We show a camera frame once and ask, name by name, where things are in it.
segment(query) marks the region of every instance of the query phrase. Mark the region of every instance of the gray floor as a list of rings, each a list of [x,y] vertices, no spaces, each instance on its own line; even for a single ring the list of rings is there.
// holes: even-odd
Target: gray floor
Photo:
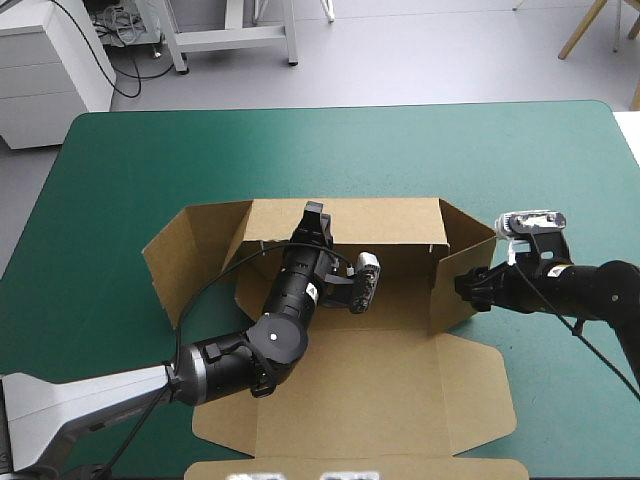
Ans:
[[[191,73],[144,83],[113,110],[318,107],[598,99],[626,110],[640,77],[640,41],[613,54],[615,2],[567,61],[556,56],[588,0],[335,0],[328,25],[320,0],[296,0],[300,64],[284,48],[192,54]],[[222,2],[173,0],[184,30],[220,25]],[[272,1],[265,19],[278,17]],[[623,32],[637,13],[624,6]],[[138,52],[141,70],[161,70]],[[127,58],[114,56],[127,70]],[[119,86],[135,89],[125,79]],[[55,158],[56,148],[10,151],[0,142],[0,272],[4,271]]]

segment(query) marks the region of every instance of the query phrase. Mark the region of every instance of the white cabinet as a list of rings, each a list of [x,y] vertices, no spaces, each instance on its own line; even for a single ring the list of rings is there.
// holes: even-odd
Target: white cabinet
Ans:
[[[58,1],[115,82],[82,0]],[[109,111],[112,95],[80,32],[55,4],[23,0],[0,14],[0,136],[9,147],[62,143],[74,118]]]

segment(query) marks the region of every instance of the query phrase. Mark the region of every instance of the power cord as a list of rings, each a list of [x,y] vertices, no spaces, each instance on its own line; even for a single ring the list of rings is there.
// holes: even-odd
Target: power cord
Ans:
[[[279,250],[279,249],[287,248],[287,247],[313,248],[315,250],[320,250],[322,252],[326,252],[329,255],[333,255],[337,259],[342,260],[347,265],[349,265],[349,266],[351,265],[351,262],[344,255],[342,255],[342,254],[340,254],[340,253],[338,253],[338,252],[336,252],[336,251],[334,251],[334,250],[332,250],[330,248],[322,247],[320,245],[310,245],[310,244],[307,244],[307,243],[296,243],[296,242],[293,242],[293,243],[292,242],[278,243],[276,245],[270,245],[268,247],[262,246],[260,248],[260,250],[258,250],[257,252],[254,252],[251,255],[248,255],[248,256],[238,260],[236,263],[230,265],[224,271],[222,271],[220,274],[218,274],[216,277],[214,277],[211,281],[207,282],[204,286],[202,286],[195,294],[193,294],[191,296],[191,298],[189,299],[189,301],[187,302],[187,304],[182,309],[182,311],[180,312],[180,316],[178,317],[178,323],[177,323],[176,328],[175,328],[176,351],[175,351],[175,355],[174,355],[174,362],[175,363],[174,363],[174,369],[173,370],[174,370],[174,374],[176,376],[178,376],[178,366],[179,366],[178,362],[179,362],[179,358],[180,358],[178,356],[178,353],[180,352],[180,345],[181,345],[181,342],[182,342],[182,323],[184,322],[185,318],[189,315],[189,312],[191,312],[191,310],[193,309],[193,306],[195,305],[195,303],[196,303],[197,299],[200,297],[200,295],[205,290],[207,290],[209,287],[211,287],[213,284],[218,282],[220,279],[222,279],[223,277],[225,277],[225,276],[229,275],[230,273],[236,271],[242,265],[244,265],[247,262],[250,262],[254,258],[259,257],[260,255],[265,255],[268,252],[272,252],[274,250]],[[153,399],[153,401],[151,403],[149,403],[149,405],[147,405],[147,407],[144,409],[144,412],[142,413],[142,416],[138,419],[138,421],[136,422],[134,427],[131,429],[131,431],[129,432],[127,437],[120,444],[120,447],[118,447],[118,449],[113,454],[111,459],[104,465],[104,467],[102,467],[100,469],[100,472],[96,475],[96,477],[93,480],[106,480],[111,475],[111,469],[113,468],[113,466],[120,459],[122,454],[127,450],[127,448],[129,447],[129,445],[131,444],[131,442],[135,438],[135,436],[138,433],[138,431],[142,428],[144,423],[147,421],[147,418],[149,418],[149,415],[151,415],[151,412],[153,411],[153,409],[156,407],[156,405],[158,405],[158,403],[160,403],[160,400],[162,399],[162,397],[168,391],[169,391],[169,386],[167,385],[160,392],[158,392],[158,395]]]
[[[622,383],[624,383],[625,386],[629,389],[629,391],[636,397],[636,399],[640,401],[640,391],[638,391],[638,389],[633,386],[633,384],[629,381],[629,379],[625,377],[624,373],[622,373],[618,369],[618,367],[616,367],[613,363],[611,363],[611,361],[607,357],[605,357],[604,354],[600,352],[600,350],[598,350],[591,342],[589,342],[589,340],[584,338],[582,333],[576,331],[576,329],[571,325],[571,323],[569,323],[569,321],[566,318],[564,318],[564,316],[562,316],[562,314],[558,311],[558,309],[554,307],[551,304],[551,302],[549,302],[549,300],[546,299],[546,297],[542,294],[542,292],[540,292],[540,290],[538,290],[533,283],[531,283],[531,281],[527,278],[527,276],[520,269],[517,263],[514,263],[513,266],[522,277],[522,280],[524,281],[524,283],[526,283],[527,286],[531,289],[531,291],[534,292],[538,296],[538,298],[540,298],[540,300],[542,300],[542,302],[549,309],[549,311],[553,313],[558,318],[558,320],[560,320],[562,324],[565,327],[567,327],[575,337],[578,338],[578,340],[580,340],[589,350],[591,350],[594,353],[594,355],[602,361],[602,363],[604,363],[607,367],[609,367],[609,369],[618,376],[618,378],[622,381]]]
[[[78,25],[77,20],[73,17],[73,15],[71,15],[71,13],[69,12],[69,10],[66,9],[66,7],[64,5],[61,5],[60,2],[58,2],[58,0],[50,0],[51,3],[55,4],[60,10],[62,10],[65,15],[67,17],[69,17],[69,19],[73,22],[73,24],[76,26],[76,28],[78,29],[78,31],[80,32],[80,35],[82,35],[82,39],[84,40],[84,43],[87,44],[87,47],[89,47],[89,51],[91,52],[91,55],[93,56],[93,59],[96,62],[96,65],[98,65],[98,68],[100,69],[100,71],[102,72],[102,75],[104,76],[104,78],[107,80],[107,82],[109,83],[109,85],[111,85],[113,87],[113,89],[118,92],[120,95],[122,95],[123,97],[126,98],[136,98],[138,96],[140,96],[140,94],[142,93],[142,81],[140,79],[138,79],[138,89],[136,90],[136,93],[134,94],[129,94],[126,92],[123,92],[122,90],[120,90],[118,87],[116,87],[115,83],[113,83],[111,81],[111,79],[109,78],[109,76],[107,75],[107,72],[104,71],[104,68],[102,67],[102,64],[100,63],[100,60],[98,60],[98,56],[96,55],[96,52],[93,50],[93,47],[91,46],[91,43],[89,42],[89,39],[87,38],[87,36],[85,35],[84,31],[82,30],[82,28],[80,27],[80,25]],[[136,63],[135,59],[133,58],[133,56],[131,56],[131,59],[133,60],[133,67],[136,71],[137,74],[140,74],[139,70],[138,70],[138,64]]]
[[[7,3],[9,3],[10,0],[5,1],[1,6],[6,5]],[[117,71],[118,73],[121,73],[122,75],[126,76],[126,77],[130,77],[130,78],[134,78],[136,80],[138,80],[138,86],[136,89],[136,92],[133,94],[129,94],[126,92],[123,92],[122,90],[120,90],[118,87],[116,87],[115,83],[111,81],[111,79],[109,78],[109,76],[107,75],[107,72],[105,72],[102,64],[100,63],[100,60],[98,60],[98,56],[96,55],[96,52],[94,51],[93,47],[91,46],[91,43],[89,42],[89,39],[87,38],[87,36],[85,35],[84,31],[82,30],[82,28],[80,27],[80,25],[78,24],[77,20],[73,17],[73,15],[71,14],[71,12],[69,12],[69,10],[67,10],[64,5],[61,5],[57,0],[50,0],[53,4],[55,4],[60,10],[62,10],[64,12],[64,14],[69,17],[69,19],[71,20],[71,22],[75,25],[75,27],[78,29],[78,31],[80,32],[80,35],[82,36],[82,39],[84,40],[84,42],[87,44],[87,47],[89,47],[89,51],[91,52],[91,55],[93,56],[94,61],[96,62],[96,65],[98,66],[98,68],[100,69],[100,72],[102,73],[102,75],[104,76],[104,78],[106,79],[107,83],[109,85],[111,85],[111,87],[113,87],[113,90],[117,93],[119,93],[120,95],[122,95],[123,97],[126,98],[137,98],[140,96],[140,94],[142,93],[142,80],[145,79],[152,79],[152,78],[159,78],[165,74],[167,74],[171,68],[173,67],[173,64],[171,64],[169,67],[167,67],[166,70],[162,71],[159,74],[155,74],[155,75],[148,75],[148,76],[142,76],[140,75],[140,70],[138,69],[138,63],[136,62],[133,54],[131,53],[130,50],[127,49],[127,44],[125,44],[123,42],[123,47],[125,48],[125,50],[127,51],[127,54],[129,55],[129,58],[131,59],[131,63],[133,64],[133,68],[135,70],[135,75],[123,72],[117,68],[114,68],[115,71]],[[100,35],[104,36],[107,34],[113,34],[115,31],[112,31],[111,29],[109,29],[108,27],[106,27],[105,25],[100,25],[101,28],[103,28],[105,31],[101,32]]]

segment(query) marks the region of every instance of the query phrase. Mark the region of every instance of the white drawer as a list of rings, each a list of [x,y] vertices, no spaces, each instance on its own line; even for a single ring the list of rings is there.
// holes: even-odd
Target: white drawer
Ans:
[[[85,113],[75,92],[0,99],[0,136],[10,148],[59,145],[73,119]]]
[[[0,36],[0,68],[59,61],[44,32]]]
[[[0,98],[74,90],[73,82],[62,63],[0,68]]]

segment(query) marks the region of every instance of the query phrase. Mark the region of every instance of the white label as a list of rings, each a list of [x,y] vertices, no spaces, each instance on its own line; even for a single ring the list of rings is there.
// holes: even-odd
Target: white label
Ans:
[[[320,480],[380,480],[378,472],[326,472]]]
[[[232,473],[227,480],[287,480],[281,473]]]
[[[318,295],[318,289],[316,288],[316,286],[313,283],[308,283],[306,292],[307,292],[307,295],[313,298],[313,303],[317,305],[319,295]]]
[[[551,270],[549,270],[549,272],[547,273],[547,277],[558,278],[563,270],[570,266],[571,265],[556,265],[555,267],[551,268]]]

